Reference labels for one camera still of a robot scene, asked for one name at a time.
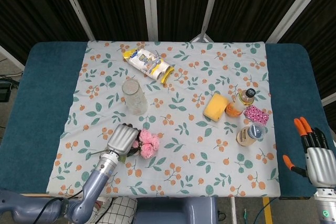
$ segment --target pink flower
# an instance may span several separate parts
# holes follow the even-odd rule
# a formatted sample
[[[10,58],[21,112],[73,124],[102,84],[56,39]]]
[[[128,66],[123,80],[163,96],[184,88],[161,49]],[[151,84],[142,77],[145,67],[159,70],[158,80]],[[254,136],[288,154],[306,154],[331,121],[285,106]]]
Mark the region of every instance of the pink flower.
[[[133,144],[132,144],[132,147],[133,147],[134,149],[138,148],[138,147],[139,147],[139,141],[135,140],[135,141],[133,142]]]
[[[141,146],[141,156],[144,159],[148,159],[154,155],[154,148],[151,144],[143,144]]]
[[[159,149],[159,144],[160,144],[158,136],[157,135],[152,135],[150,142],[151,142],[154,150],[157,151]]]
[[[150,144],[151,143],[151,138],[152,138],[152,134],[148,130],[146,130],[146,129],[141,130],[139,139],[142,143]]]

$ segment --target black curtain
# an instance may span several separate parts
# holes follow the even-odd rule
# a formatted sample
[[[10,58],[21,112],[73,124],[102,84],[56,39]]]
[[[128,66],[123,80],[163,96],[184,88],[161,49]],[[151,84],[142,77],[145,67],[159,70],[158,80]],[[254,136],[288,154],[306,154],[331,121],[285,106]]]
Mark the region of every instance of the black curtain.
[[[0,45],[25,64],[41,41],[88,40],[69,0],[0,0]]]
[[[266,41],[295,0],[216,0],[207,34],[221,42]]]
[[[330,103],[323,108],[327,116],[329,127],[336,132],[336,102]]]
[[[148,40],[144,0],[78,0],[97,40]]]
[[[312,0],[280,43],[306,48],[321,98],[336,92],[336,0]]]
[[[157,0],[160,41],[190,41],[202,29],[208,0]]]

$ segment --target snack bag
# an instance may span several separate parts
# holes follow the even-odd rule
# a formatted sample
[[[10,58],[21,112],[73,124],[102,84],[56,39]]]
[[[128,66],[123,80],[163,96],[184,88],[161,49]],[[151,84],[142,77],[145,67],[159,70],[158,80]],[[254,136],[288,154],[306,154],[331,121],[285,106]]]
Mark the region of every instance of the snack bag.
[[[174,71],[170,64],[145,49],[125,51],[122,56],[130,65],[162,84],[166,83],[168,76]]]

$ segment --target pink package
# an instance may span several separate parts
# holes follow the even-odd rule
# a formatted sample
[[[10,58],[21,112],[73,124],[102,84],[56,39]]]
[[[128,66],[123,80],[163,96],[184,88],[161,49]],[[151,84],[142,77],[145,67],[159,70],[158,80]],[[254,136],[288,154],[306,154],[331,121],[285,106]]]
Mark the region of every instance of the pink package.
[[[263,125],[266,125],[269,115],[265,113],[264,111],[261,111],[254,105],[249,106],[245,111],[244,115],[251,119],[253,122],[259,122]]]

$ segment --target floral tablecloth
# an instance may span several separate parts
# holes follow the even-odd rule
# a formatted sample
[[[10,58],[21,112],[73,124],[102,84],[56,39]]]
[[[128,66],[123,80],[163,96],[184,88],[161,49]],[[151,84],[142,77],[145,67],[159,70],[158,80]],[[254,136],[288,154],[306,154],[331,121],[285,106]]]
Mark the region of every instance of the floral tablecloth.
[[[122,60],[122,52],[145,48],[174,65],[162,86]],[[137,79],[149,103],[131,115],[121,85]],[[241,89],[256,90],[254,105],[269,116],[267,134],[249,147],[236,142],[250,124],[242,115],[208,121],[203,110],[215,92],[229,99]],[[279,196],[274,123],[265,44],[90,41],[73,104],[60,136],[48,184],[52,195],[73,195],[88,179],[113,130],[132,123],[157,133],[156,156],[122,160],[102,196]]]

